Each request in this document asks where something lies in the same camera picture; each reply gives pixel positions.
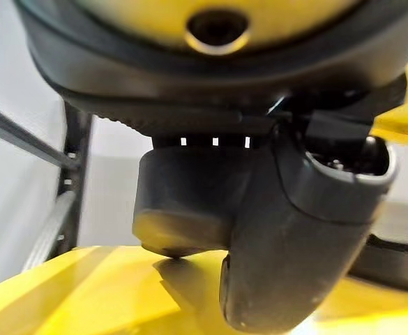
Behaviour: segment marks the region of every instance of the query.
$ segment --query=circular hole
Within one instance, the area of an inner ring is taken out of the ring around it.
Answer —
[[[214,49],[231,45],[242,37],[248,30],[248,20],[234,11],[208,10],[193,16],[187,30],[198,43]]]

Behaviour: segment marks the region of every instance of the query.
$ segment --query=black plastic housing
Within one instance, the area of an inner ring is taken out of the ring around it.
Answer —
[[[87,112],[152,136],[267,134],[278,96],[372,91],[408,62],[408,0],[368,0],[288,45],[212,59],[144,44],[71,0],[15,0],[45,79]]]
[[[285,332],[319,306],[397,172],[386,145],[376,146],[375,175],[345,172],[318,162],[288,129],[259,149],[154,149],[140,165],[134,233],[170,257],[228,249],[220,303],[245,332]]]
[[[408,244],[384,241],[371,235],[349,273],[408,291]]]

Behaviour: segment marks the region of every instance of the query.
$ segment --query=metal rail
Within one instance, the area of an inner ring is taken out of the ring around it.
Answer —
[[[68,224],[72,211],[75,193],[67,191],[56,199],[55,206],[44,224],[38,240],[31,249],[22,271],[33,269],[48,260],[53,254],[58,240],[63,239],[61,231]]]
[[[1,113],[0,138],[59,167],[68,168],[70,170],[79,167],[78,161],[52,148]]]

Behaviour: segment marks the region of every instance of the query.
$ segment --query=metal frame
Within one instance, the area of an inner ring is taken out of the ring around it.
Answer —
[[[92,115],[64,103],[66,140],[54,149],[0,113],[0,138],[61,168],[54,208],[23,271],[76,247],[86,177]]]

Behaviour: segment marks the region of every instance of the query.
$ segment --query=black rubber cover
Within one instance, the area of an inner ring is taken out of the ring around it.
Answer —
[[[391,151],[382,152],[386,173],[371,177],[320,168],[286,135],[275,147],[255,152],[221,278],[228,323],[259,334],[289,331],[321,304],[360,251],[397,170]]]
[[[169,257],[227,250],[250,166],[242,148],[150,151],[140,161],[134,235]]]

